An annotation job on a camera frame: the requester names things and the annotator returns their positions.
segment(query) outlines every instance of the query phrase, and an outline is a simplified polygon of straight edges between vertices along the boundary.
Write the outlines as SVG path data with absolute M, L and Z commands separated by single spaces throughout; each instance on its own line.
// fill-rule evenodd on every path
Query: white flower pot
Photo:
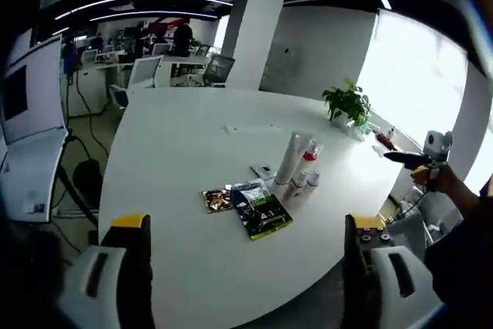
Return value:
M 338 127 L 339 129 L 346 129 L 347 126 L 349 125 L 350 119 L 347 115 L 347 113 L 341 111 L 341 114 L 336 117 L 335 119 L 332 119 L 332 125 Z

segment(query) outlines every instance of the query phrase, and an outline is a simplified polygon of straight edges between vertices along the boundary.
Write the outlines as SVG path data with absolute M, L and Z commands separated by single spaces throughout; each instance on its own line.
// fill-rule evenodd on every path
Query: potted plant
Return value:
M 350 121 L 355 126 L 362 126 L 370 117 L 370 102 L 362 94 L 363 89 L 356 86 L 356 82 L 350 79 L 345 81 L 347 89 L 331 88 L 322 95 L 329 108 L 329 120 L 340 127 L 346 126 Z

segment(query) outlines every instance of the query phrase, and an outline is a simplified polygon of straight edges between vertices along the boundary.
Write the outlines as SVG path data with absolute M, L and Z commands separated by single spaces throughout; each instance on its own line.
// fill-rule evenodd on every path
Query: black mesh chair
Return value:
M 225 88 L 226 80 L 233 68 L 233 64 L 234 58 L 224 55 L 213 55 L 203 75 L 188 75 L 186 77 L 186 85 Z
M 202 44 L 195 52 L 195 55 L 198 57 L 205 57 L 209 52 L 209 49 L 210 45 Z

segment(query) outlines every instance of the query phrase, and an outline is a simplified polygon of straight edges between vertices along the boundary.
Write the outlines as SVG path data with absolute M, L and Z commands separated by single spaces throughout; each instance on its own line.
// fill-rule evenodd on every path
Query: window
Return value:
M 80 42 L 80 41 L 86 40 L 86 39 L 87 39 L 87 35 L 76 36 L 74 38 L 74 42 Z
M 493 174 L 493 167 L 491 163 L 491 154 L 493 153 L 493 107 L 490 111 L 490 119 L 488 121 L 488 127 L 486 128 L 485 137 L 481 148 L 479 149 L 478 156 L 475 163 L 472 165 L 468 176 L 465 178 L 465 185 L 468 188 L 479 194 L 481 188 L 488 182 Z
M 230 17 L 225 15 L 219 20 L 219 25 L 217 26 L 216 38 L 214 39 L 214 48 L 221 50 L 224 43 L 224 36 L 226 35 L 226 29 L 228 27 L 228 22 Z
M 458 45 L 413 19 L 380 11 L 358 85 L 373 110 L 420 146 L 452 130 L 468 60 Z

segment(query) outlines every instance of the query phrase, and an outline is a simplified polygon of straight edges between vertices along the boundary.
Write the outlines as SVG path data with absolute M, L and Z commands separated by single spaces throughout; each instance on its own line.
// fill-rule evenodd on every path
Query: white bottle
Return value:
M 322 144 L 319 144 L 315 139 L 310 141 L 307 150 L 301 157 L 298 167 L 294 170 L 293 175 L 296 176 L 301 170 L 309 173 L 317 161 L 318 155 L 322 150 Z
M 315 191 L 319 183 L 320 183 L 320 173 L 317 170 L 314 170 L 308 176 L 307 185 L 303 188 L 304 200 L 310 198 L 310 196 Z
M 284 153 L 283 162 L 280 164 L 276 179 L 274 180 L 277 184 L 283 185 L 290 182 L 294 170 L 298 166 L 298 163 L 300 163 L 300 159 L 307 150 L 308 144 L 310 144 L 310 140 L 310 134 L 293 131 L 291 140 Z
M 392 129 L 388 130 L 387 139 L 392 140 L 394 136 L 395 136 L 395 128 L 393 127 Z
M 293 179 L 291 179 L 290 185 L 287 186 L 286 192 L 283 195 L 283 203 L 291 203 L 301 196 L 303 188 L 307 185 L 307 176 L 308 172 L 301 170 Z

